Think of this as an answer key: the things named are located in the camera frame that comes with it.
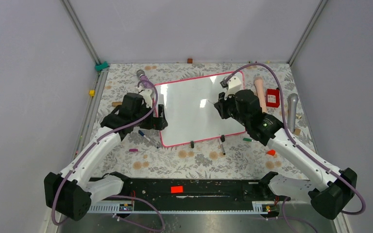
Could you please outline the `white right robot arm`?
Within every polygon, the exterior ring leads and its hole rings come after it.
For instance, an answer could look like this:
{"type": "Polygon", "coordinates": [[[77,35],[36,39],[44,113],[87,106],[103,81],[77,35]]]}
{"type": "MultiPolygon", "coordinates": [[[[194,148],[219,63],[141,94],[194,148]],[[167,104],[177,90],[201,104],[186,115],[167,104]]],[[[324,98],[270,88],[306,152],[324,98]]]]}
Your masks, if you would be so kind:
{"type": "Polygon", "coordinates": [[[251,90],[231,95],[221,92],[214,106],[222,119],[239,122],[250,138],[275,150],[308,178],[298,180],[269,172],[259,187],[263,199],[285,196],[309,202],[321,216],[334,220],[354,197],[357,173],[351,168],[342,170],[305,147],[286,131],[282,121],[262,112],[259,99],[251,90]]]}

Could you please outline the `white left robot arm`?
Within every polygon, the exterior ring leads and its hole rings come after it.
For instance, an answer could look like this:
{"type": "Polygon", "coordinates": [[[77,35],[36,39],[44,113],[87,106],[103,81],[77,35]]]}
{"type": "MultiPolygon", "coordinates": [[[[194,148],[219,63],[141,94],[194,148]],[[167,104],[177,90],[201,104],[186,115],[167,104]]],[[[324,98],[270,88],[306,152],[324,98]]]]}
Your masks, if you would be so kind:
{"type": "Polygon", "coordinates": [[[109,196],[124,200],[131,187],[119,175],[91,181],[94,169],[135,127],[161,131],[168,126],[164,105],[146,91],[128,93],[100,123],[100,128],[82,152],[64,169],[50,172],[44,179],[45,202],[51,214],[78,221],[90,206],[109,196]]]}

